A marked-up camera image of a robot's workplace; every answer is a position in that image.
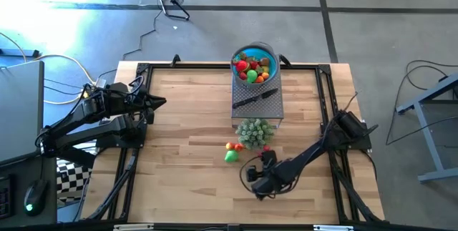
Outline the black computer mouse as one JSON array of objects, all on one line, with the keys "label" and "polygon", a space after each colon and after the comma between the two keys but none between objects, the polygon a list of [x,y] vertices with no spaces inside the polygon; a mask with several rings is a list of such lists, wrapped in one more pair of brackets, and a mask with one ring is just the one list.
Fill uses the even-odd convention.
[{"label": "black computer mouse", "polygon": [[33,217],[39,215],[45,206],[48,182],[46,180],[34,180],[24,195],[24,212]]}]

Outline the black keyboard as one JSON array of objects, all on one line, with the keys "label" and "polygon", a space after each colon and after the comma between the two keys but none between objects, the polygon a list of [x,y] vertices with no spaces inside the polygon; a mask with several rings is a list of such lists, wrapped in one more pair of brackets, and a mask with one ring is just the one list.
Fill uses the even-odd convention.
[{"label": "black keyboard", "polygon": [[0,220],[14,214],[13,192],[9,183],[0,184]]}]

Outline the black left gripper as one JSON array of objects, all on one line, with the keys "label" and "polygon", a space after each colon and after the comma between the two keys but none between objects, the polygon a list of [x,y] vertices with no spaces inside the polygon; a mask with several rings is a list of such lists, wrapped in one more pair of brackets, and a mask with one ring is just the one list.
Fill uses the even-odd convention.
[{"label": "black left gripper", "polygon": [[153,124],[155,119],[155,110],[161,107],[167,100],[164,97],[148,94],[146,86],[143,84],[145,78],[138,76],[132,82],[132,103],[135,108],[134,113],[146,121],[147,124]]}]

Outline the black kitchen knife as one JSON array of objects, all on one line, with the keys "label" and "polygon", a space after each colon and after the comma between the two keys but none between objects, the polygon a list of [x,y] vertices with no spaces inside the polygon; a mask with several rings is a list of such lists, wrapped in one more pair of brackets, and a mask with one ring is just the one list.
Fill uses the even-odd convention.
[{"label": "black kitchen knife", "polygon": [[273,94],[275,94],[277,91],[278,91],[278,88],[271,89],[271,90],[268,90],[267,92],[264,92],[264,93],[259,94],[257,96],[250,97],[250,98],[244,99],[242,101],[233,103],[232,104],[232,108],[233,109],[237,109],[238,107],[241,107],[241,106],[246,105],[246,104],[250,104],[251,102],[257,102],[259,99],[267,99],[270,96],[272,96]]}]

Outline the grey desk frame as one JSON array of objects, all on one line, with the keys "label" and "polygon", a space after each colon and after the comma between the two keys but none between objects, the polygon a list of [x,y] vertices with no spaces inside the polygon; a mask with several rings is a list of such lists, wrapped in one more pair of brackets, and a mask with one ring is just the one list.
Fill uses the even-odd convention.
[{"label": "grey desk frame", "polygon": [[446,168],[439,155],[441,145],[456,142],[458,149],[458,99],[445,99],[444,94],[458,93],[458,73],[441,79],[434,87],[395,108],[397,114],[413,110],[419,120],[435,170],[419,175],[420,183],[458,177],[458,167]]}]

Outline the black-white checkered board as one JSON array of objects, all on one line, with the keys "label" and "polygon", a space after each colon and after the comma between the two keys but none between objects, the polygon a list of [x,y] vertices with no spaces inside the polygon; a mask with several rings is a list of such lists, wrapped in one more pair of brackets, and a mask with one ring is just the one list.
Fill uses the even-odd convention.
[{"label": "black-white checkered board", "polygon": [[57,204],[63,207],[70,202],[76,202],[82,197],[82,190],[92,169],[68,162],[57,160]]}]

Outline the green plant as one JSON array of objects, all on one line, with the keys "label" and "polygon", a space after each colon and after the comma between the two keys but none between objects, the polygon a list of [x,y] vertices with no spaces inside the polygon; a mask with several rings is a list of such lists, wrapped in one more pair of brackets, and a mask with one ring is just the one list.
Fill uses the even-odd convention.
[{"label": "green plant", "polygon": [[264,148],[274,136],[274,128],[265,119],[244,119],[235,133],[238,141],[249,150]]}]

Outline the grey perforated metal stand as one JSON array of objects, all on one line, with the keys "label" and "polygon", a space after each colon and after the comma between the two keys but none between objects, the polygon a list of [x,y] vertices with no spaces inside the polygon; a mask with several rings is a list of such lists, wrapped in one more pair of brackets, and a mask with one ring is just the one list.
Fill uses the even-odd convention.
[{"label": "grey perforated metal stand", "polygon": [[[245,105],[233,108],[237,102],[259,96],[256,102],[249,102]],[[235,77],[231,86],[231,125],[236,128],[244,119],[264,119],[273,126],[279,128],[284,118],[283,94],[281,79],[276,76],[274,80],[262,84],[254,84],[247,87],[237,83]]]}]

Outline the black desk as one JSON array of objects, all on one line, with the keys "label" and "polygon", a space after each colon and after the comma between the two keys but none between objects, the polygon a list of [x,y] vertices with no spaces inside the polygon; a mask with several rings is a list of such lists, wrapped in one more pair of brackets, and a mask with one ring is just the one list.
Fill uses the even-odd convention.
[{"label": "black desk", "polygon": [[[34,180],[46,180],[47,196],[43,211],[30,217],[24,212],[24,195]],[[57,223],[57,160],[39,154],[0,165],[0,184],[9,183],[13,192],[14,214],[0,220],[0,228]]]}]

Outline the blue collapsible bowl grey rim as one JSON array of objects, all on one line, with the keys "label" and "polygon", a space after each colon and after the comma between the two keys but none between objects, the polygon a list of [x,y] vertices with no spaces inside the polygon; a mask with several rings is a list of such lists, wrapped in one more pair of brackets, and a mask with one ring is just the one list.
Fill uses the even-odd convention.
[{"label": "blue collapsible bowl grey rim", "polygon": [[255,41],[237,50],[230,60],[235,81],[249,89],[273,81],[280,72],[279,59],[272,47]]}]

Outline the grey laptop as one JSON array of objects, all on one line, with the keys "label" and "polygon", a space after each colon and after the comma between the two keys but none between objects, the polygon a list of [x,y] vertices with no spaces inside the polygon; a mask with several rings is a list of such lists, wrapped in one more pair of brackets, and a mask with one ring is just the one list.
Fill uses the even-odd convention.
[{"label": "grey laptop", "polygon": [[0,165],[39,154],[43,107],[43,62],[0,69]]}]

